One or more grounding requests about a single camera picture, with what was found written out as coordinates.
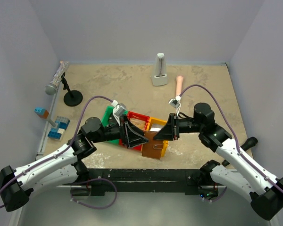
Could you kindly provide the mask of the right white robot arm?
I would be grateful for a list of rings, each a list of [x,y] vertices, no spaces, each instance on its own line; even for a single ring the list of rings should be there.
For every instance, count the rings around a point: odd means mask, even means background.
[[[215,113],[207,103],[194,107],[193,118],[178,117],[181,104],[171,99],[176,109],[154,140],[177,140],[181,133],[198,133],[201,143],[223,157],[237,170],[230,172],[217,164],[208,170],[210,178],[244,197],[264,220],[271,220],[283,208],[283,177],[279,178],[252,159],[234,138],[215,122]]]

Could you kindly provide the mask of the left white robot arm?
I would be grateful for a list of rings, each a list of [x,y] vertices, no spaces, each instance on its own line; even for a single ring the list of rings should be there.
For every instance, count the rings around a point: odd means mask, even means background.
[[[6,166],[0,171],[2,208],[15,211],[28,203],[30,197],[47,186],[77,183],[86,173],[81,162],[96,151],[95,143],[120,139],[128,147],[149,142],[143,130],[133,125],[126,115],[112,126],[103,126],[99,118],[91,117],[77,135],[51,154],[23,167]]]

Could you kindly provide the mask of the brown leather card holder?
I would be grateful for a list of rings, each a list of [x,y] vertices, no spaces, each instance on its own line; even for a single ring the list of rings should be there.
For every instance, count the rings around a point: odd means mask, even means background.
[[[149,141],[142,145],[142,157],[160,160],[164,142],[163,140],[154,140],[155,135],[154,131],[145,131],[145,137]]]

